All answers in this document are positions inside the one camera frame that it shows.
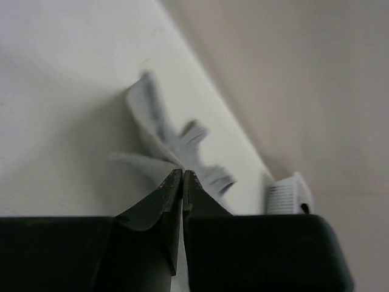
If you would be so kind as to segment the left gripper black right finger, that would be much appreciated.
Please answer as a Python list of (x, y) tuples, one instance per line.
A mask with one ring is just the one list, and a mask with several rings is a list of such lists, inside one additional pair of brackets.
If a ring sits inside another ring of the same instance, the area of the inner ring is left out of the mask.
[(191, 291), (353, 291), (332, 227), (317, 215), (233, 215), (183, 180), (183, 232)]

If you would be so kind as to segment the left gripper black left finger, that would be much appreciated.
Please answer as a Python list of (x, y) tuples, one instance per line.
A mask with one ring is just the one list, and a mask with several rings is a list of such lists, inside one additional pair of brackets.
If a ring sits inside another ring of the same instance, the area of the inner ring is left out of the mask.
[(118, 216), (1, 218), (2, 291), (169, 291), (182, 171)]

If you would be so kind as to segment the grey tank top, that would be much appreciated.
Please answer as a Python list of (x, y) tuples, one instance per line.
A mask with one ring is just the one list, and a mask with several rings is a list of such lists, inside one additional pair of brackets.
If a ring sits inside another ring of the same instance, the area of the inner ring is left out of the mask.
[(147, 155), (115, 153), (156, 188), (115, 217), (99, 276), (101, 291), (228, 291), (235, 276), (219, 239), (232, 217), (223, 195), (234, 184), (199, 157), (207, 130), (197, 121), (177, 133), (144, 73), (126, 97)]

